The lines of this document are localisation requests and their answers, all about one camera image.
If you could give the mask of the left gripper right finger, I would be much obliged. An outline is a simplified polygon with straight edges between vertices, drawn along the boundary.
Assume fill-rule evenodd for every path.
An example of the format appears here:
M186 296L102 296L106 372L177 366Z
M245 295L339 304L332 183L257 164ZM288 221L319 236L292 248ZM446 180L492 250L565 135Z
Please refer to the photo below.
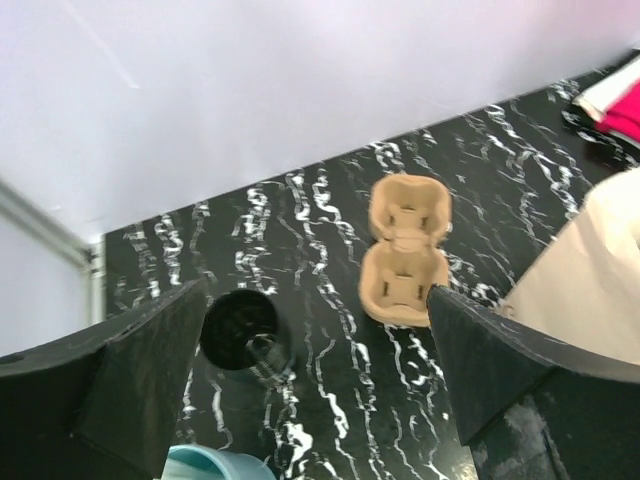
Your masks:
M478 440L526 395L551 396L561 428L639 443L639 368L503 317L444 286L428 292L431 332L460 440Z

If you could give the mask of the beige paper takeout bag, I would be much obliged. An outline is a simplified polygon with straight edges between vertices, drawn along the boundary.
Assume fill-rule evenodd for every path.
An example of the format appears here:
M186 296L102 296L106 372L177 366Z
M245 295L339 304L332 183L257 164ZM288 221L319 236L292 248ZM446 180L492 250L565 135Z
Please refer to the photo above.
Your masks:
M639 170L598 183L511 289L502 315L565 343L639 361Z

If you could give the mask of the black coffee cup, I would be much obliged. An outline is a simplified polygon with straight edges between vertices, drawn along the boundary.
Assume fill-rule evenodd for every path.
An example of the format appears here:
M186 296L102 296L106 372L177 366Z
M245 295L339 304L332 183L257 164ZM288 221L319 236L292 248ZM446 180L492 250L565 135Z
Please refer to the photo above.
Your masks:
M258 291L239 289L215 300L204 317L199 345L209 363L234 381L271 388L294 372L288 322Z

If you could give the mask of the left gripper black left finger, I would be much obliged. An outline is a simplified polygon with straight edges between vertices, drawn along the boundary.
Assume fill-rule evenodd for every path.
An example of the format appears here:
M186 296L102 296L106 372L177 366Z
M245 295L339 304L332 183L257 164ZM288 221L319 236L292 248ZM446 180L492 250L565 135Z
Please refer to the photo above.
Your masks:
M74 423L87 448L81 478L157 478L164 468L206 310L202 282L185 283L134 313L111 337Z

